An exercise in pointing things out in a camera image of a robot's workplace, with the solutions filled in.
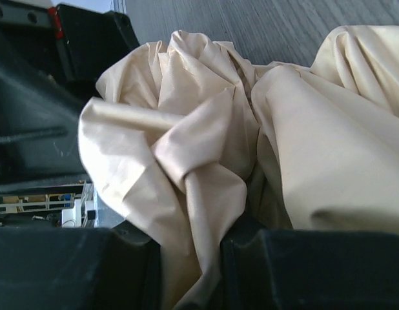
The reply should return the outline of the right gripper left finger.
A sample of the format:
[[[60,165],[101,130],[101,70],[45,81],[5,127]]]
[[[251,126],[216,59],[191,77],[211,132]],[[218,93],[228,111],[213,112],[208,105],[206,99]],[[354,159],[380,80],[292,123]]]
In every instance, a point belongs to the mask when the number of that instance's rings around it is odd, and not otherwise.
[[[114,228],[0,228],[0,309],[159,309],[159,245]]]

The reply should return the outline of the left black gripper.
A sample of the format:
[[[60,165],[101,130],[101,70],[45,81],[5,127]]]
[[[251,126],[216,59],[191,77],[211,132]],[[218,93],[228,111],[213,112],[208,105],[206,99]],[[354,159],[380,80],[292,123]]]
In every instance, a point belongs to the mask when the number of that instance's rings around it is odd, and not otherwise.
[[[79,115],[100,75],[138,45],[119,12],[0,3],[0,191],[87,178]]]

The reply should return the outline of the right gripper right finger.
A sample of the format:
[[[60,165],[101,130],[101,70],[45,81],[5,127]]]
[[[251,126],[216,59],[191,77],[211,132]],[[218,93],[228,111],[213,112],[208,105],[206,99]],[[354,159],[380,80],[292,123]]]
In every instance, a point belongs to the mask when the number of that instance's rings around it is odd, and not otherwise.
[[[399,309],[399,236],[272,230],[241,216],[221,242],[227,309]]]

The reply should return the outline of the beige folding umbrella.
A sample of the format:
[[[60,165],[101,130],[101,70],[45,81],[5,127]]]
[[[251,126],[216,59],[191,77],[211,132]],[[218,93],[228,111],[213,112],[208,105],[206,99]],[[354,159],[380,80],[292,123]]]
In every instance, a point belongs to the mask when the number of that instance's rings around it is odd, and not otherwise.
[[[399,234],[399,26],[341,26],[311,67],[176,31],[112,65],[79,117],[101,199],[161,247],[164,309],[203,306],[246,208],[269,227]]]

